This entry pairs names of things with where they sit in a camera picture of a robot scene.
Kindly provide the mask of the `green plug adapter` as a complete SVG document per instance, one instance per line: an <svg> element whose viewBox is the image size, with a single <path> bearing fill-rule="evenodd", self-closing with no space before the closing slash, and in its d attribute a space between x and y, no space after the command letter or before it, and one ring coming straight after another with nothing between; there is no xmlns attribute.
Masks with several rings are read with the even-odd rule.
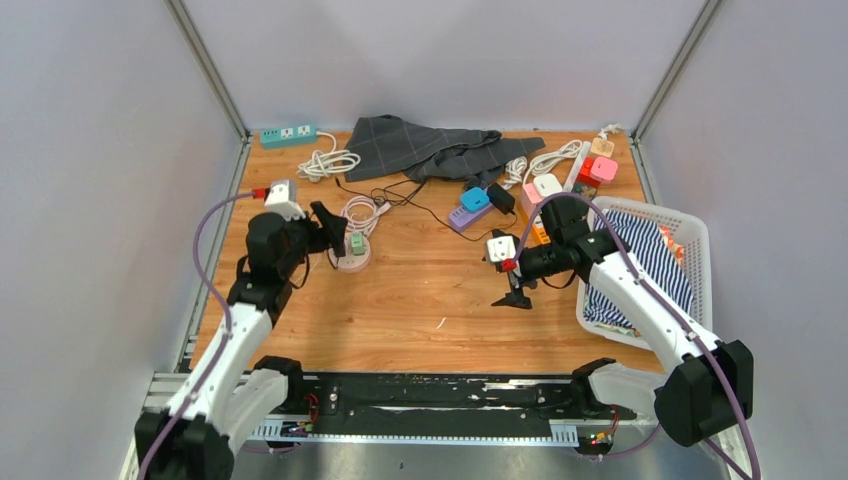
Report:
<svg viewBox="0 0 848 480"><path fill-rule="evenodd" d="M367 238L362 232L353 232L350 236L350 248L354 256L363 256L368 251Z"/></svg>

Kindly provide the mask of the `round pink power socket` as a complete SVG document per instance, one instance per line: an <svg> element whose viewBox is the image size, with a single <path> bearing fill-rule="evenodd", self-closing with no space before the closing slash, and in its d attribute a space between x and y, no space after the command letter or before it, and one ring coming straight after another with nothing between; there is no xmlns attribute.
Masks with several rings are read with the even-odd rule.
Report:
<svg viewBox="0 0 848 480"><path fill-rule="evenodd" d="M349 232L345 234L344 238L344 247L345 247L345 255L342 257L338 257L332 251L327 251L328 260L332 267L342 273L358 273L364 270L370 263L373 252L371 248L371 244L369 239L367 238L367 246L368 251L363 256L354 256L351 252L350 248L350 236L353 232Z"/></svg>

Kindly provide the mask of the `teal power strip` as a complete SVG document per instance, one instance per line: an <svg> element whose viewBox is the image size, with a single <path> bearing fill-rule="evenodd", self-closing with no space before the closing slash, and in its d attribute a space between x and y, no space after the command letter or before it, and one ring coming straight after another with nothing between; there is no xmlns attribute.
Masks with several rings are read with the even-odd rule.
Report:
<svg viewBox="0 0 848 480"><path fill-rule="evenodd" d="M305 124L262 130L259 140L264 149L273 150L315 143L317 137L317 129L313 125Z"/></svg>

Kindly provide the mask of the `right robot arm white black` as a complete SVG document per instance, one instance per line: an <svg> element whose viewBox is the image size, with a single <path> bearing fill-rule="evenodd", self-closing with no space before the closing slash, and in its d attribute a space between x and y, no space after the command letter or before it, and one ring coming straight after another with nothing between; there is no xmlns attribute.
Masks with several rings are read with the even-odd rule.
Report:
<svg viewBox="0 0 848 480"><path fill-rule="evenodd" d="M620 238L600 206L575 193L556 193L532 212L547 244L497 230L484 259L508 278L499 306L529 309L528 288L569 272L610 300L636 327L664 371L627 368L608 358L574 373L571 403L584 417L618 406L655 418L677 444L693 446L733 426L745 439L753 413L754 361L740 340L719 339L674 303Z"/></svg>

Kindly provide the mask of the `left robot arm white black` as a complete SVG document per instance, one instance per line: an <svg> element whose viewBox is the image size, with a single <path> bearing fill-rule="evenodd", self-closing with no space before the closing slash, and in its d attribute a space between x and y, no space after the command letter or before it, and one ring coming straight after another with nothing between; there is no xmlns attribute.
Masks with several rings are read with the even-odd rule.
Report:
<svg viewBox="0 0 848 480"><path fill-rule="evenodd" d="M141 479L228 479L250 434L275 408L306 400L299 362L266 356L243 372L296 290L291 276L311 255L345 252L346 218L319 201L287 219L269 211L247 227L246 255L228 295L213 294L223 317L189 377L165 407L144 412L134 434Z"/></svg>

